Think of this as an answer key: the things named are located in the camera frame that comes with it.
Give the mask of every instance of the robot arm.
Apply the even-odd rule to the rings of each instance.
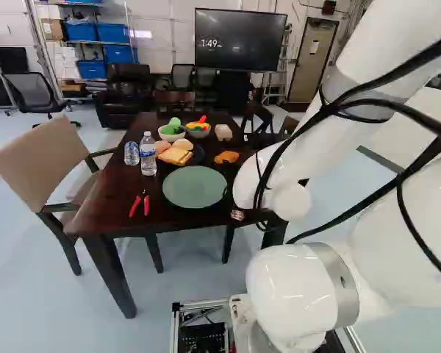
[[[422,26],[432,22],[431,28]],[[394,69],[441,38],[441,0],[375,0],[360,21],[340,55],[336,67],[323,83],[323,95],[330,102],[352,87],[368,82]],[[378,98],[405,102],[441,69],[441,58],[375,90],[354,99]],[[322,104],[317,94],[297,129],[300,129]],[[370,119],[390,118],[392,110],[382,107],[355,107],[347,110]],[[297,181],[330,169],[349,152],[366,141],[381,124],[364,124],[330,116],[296,139],[276,163],[268,180],[262,207],[274,210],[291,221],[303,216],[310,206],[306,190]],[[282,143],[257,154],[263,172]],[[254,206],[259,181],[256,157],[248,159],[234,182],[234,200],[241,208]]]
[[[323,95],[328,102],[334,101],[440,39],[441,0],[375,0],[323,83]],[[438,69],[441,57],[388,85],[351,98],[402,103]],[[317,95],[298,129],[313,119],[321,106]],[[346,112],[376,120],[393,114],[380,107],[355,107]],[[298,180],[331,168],[378,128],[378,124],[336,115],[313,126],[277,160],[260,206],[286,220],[300,218],[310,206],[310,197]],[[257,161],[253,156],[240,169],[234,182],[234,200],[239,207],[254,207],[259,172],[265,172],[281,145],[259,151]],[[415,226],[441,260],[441,160],[414,175],[404,187]],[[398,306],[441,305],[441,273],[412,238],[398,212],[395,192],[365,211],[349,242],[265,249],[248,266],[246,282],[259,326],[284,353],[311,352],[321,344],[326,331],[388,315]],[[255,345],[249,346],[255,352]]]

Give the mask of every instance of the dark wooden table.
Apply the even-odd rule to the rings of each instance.
[[[181,118],[183,124],[197,121],[201,115],[196,112],[176,114]],[[178,167],[157,160],[157,174],[143,176],[140,165],[130,166],[124,163],[123,147],[127,141],[139,143],[146,130],[150,130],[154,139],[159,140],[158,127],[168,123],[172,116],[171,114],[150,112],[141,113],[136,117],[119,144],[116,153],[101,171],[97,182],[79,208],[75,218],[64,229],[67,234],[83,239],[101,277],[127,318],[134,318],[137,309],[114,244],[113,239],[115,238],[145,238],[159,273],[163,272],[163,264],[157,233],[226,225],[224,263],[229,257],[235,228],[260,220],[268,220],[268,229],[265,232],[262,247],[281,244],[284,240],[287,222],[280,220],[274,213],[259,214],[252,210],[246,210],[244,221],[232,220],[230,212],[234,208],[234,202],[231,191],[226,193],[223,200],[211,207],[200,210],[184,209],[171,204],[162,192],[163,180]],[[242,132],[227,113],[210,113],[207,121],[212,125],[209,136],[200,140],[189,139],[203,148],[206,156],[202,165],[221,172],[231,188],[238,169],[254,153],[254,150],[245,146]],[[214,133],[216,124],[229,125],[234,136],[231,141],[218,142]],[[226,149],[238,151],[240,153],[239,160],[233,165],[214,164],[214,156]],[[143,190],[151,199],[150,214],[145,217],[141,206],[135,216],[129,218],[128,214],[132,203],[136,195],[141,195]]]

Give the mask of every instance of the water bottle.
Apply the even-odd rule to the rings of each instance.
[[[134,141],[126,142],[124,145],[124,162],[127,165],[139,163],[139,146]]]
[[[140,169],[146,176],[155,175],[157,163],[155,162],[155,141],[150,131],[144,132],[144,137],[140,142]]]

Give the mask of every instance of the bread slice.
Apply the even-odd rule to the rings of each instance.
[[[192,152],[188,152],[186,156],[183,157],[182,160],[179,161],[179,165],[186,165],[186,163],[191,159],[193,156]]]
[[[191,151],[194,148],[191,141],[187,140],[186,138],[181,138],[181,139],[173,142],[173,147],[177,147],[179,149],[184,149],[186,151]]]
[[[180,165],[180,162],[186,157],[189,152],[177,147],[170,147],[166,151],[159,154],[158,158],[166,163]]]

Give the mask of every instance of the chair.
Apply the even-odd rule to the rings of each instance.
[[[52,119],[51,113],[62,112],[69,104],[69,101],[57,101],[50,84],[41,72],[26,72],[22,74],[4,74],[13,98],[22,113],[46,114]],[[81,124],[71,121],[77,127]]]
[[[194,111],[196,94],[177,90],[163,90],[155,93],[155,104],[158,113],[176,111]]]
[[[99,169],[93,158],[114,151],[90,153],[65,115],[41,124],[0,149],[1,177],[54,233],[77,276],[82,269],[74,248],[76,238],[65,234],[65,226],[72,222],[97,180]],[[73,200],[46,204],[58,184],[83,160],[92,175]],[[62,216],[58,219],[53,213],[62,213]]]
[[[171,67],[171,85],[169,90],[191,90],[193,64],[173,64]]]
[[[279,130],[279,138],[281,140],[286,140],[290,138],[290,136],[293,134],[295,128],[299,125],[299,120],[295,120],[294,118],[291,118],[290,116],[286,115],[284,118],[281,129]]]
[[[258,116],[262,123],[254,130],[253,120],[254,116]],[[276,142],[276,137],[273,131],[273,117],[274,115],[266,109],[261,103],[256,101],[249,101],[244,112],[243,120],[240,125],[240,129],[243,131],[245,141],[253,144],[255,148],[263,149]],[[247,122],[251,123],[251,132],[245,133]],[[270,127],[270,134],[265,134],[266,130]]]
[[[102,127],[128,129],[139,112],[152,106],[153,80],[149,65],[108,64],[107,90],[93,96]]]
[[[196,68],[195,71],[195,92],[196,105],[215,106],[218,98],[215,89],[217,70],[214,68]]]

